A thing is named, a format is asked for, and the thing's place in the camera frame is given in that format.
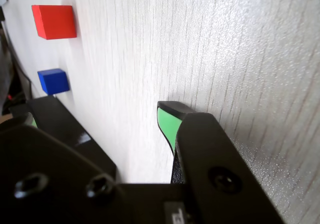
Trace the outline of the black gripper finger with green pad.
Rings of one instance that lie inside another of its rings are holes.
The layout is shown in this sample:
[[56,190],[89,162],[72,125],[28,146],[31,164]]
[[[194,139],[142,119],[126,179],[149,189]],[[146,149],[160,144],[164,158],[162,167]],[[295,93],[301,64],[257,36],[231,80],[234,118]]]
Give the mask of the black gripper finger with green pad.
[[157,103],[157,123],[201,224],[280,224],[282,219],[216,118],[177,101]]
[[15,119],[0,126],[3,224],[130,224],[113,178],[46,132]]

